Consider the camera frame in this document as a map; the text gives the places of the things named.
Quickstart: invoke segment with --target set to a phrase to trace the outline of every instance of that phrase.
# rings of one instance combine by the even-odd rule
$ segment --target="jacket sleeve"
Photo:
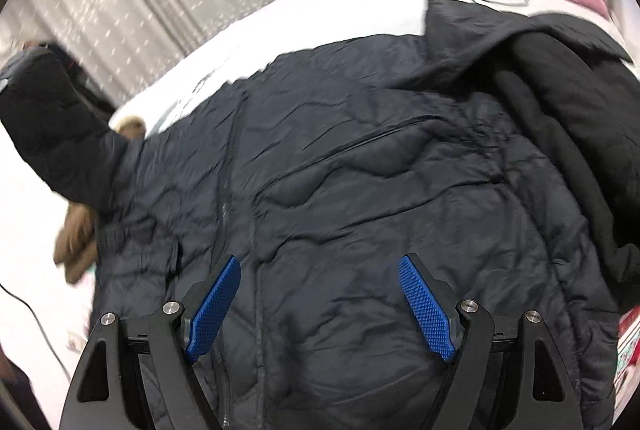
[[[0,71],[0,121],[21,158],[53,191],[110,210],[128,142],[79,100],[52,52],[22,51]]]

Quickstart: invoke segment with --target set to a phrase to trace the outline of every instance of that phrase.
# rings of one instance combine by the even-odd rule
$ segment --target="white bed sheet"
[[[224,83],[251,76],[281,54],[379,33],[421,35],[425,1],[277,0],[218,33],[121,107],[111,124],[139,115],[154,134],[191,113]],[[529,0],[526,7],[489,6],[528,16],[572,14],[595,23],[626,47],[611,20],[567,0]]]

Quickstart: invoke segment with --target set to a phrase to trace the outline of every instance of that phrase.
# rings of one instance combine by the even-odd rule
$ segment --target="floor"
[[[76,291],[52,260],[66,202],[23,162],[0,125],[0,283],[31,305],[54,349],[73,373],[78,354],[66,348],[67,328],[78,318]],[[57,429],[68,382],[30,312],[0,291],[0,342],[31,378],[52,428]]]

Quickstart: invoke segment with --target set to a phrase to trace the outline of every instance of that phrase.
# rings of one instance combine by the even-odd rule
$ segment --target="blue textured finger pad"
[[[232,257],[191,322],[189,345],[184,352],[191,363],[210,351],[239,286],[240,264]]]
[[[429,348],[449,362],[456,352],[449,336],[449,319],[409,257],[400,259],[398,276],[404,296],[409,301]]]

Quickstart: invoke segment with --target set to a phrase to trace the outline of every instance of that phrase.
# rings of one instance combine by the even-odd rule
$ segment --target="silver bolt head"
[[[116,321],[116,315],[114,315],[113,313],[107,313],[102,318],[100,318],[100,323],[102,325],[111,325],[114,323],[114,321]]]
[[[162,306],[162,312],[166,315],[172,315],[177,313],[180,309],[180,304],[178,302],[167,302]]]
[[[462,307],[462,311],[467,313],[475,313],[478,311],[478,304],[473,300],[463,300],[460,302],[460,307]]]
[[[542,316],[538,311],[527,311],[527,320],[532,324],[537,324],[542,320]]]

